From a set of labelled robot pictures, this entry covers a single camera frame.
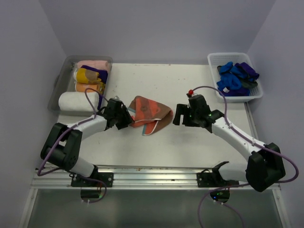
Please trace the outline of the yellow bear towel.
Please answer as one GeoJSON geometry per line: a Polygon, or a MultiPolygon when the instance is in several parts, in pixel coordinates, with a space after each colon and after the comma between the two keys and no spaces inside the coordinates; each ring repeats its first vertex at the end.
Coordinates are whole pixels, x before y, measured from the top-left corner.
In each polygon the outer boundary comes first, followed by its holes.
{"type": "Polygon", "coordinates": [[[82,84],[94,85],[101,82],[98,72],[85,68],[77,69],[73,74],[73,78],[76,82],[82,84]]]}

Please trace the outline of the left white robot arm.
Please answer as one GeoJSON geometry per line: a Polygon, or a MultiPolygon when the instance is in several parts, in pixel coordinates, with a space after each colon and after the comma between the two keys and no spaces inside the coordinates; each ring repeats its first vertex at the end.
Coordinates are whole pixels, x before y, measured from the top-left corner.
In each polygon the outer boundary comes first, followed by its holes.
{"type": "Polygon", "coordinates": [[[43,162],[69,172],[72,187],[112,187],[114,174],[99,172],[98,167],[79,156],[81,142],[113,126],[118,130],[133,123],[127,107],[122,101],[111,98],[107,106],[80,122],[53,125],[40,153],[43,162]]]}

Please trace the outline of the brown orange towel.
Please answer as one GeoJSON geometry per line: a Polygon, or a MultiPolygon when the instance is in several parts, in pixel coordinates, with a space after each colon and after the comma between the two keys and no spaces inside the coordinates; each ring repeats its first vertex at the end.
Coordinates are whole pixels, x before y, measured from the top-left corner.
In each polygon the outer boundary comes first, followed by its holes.
{"type": "Polygon", "coordinates": [[[131,126],[134,128],[143,126],[143,136],[158,132],[173,119],[171,108],[139,95],[131,101],[128,111],[133,119],[131,126]]]}

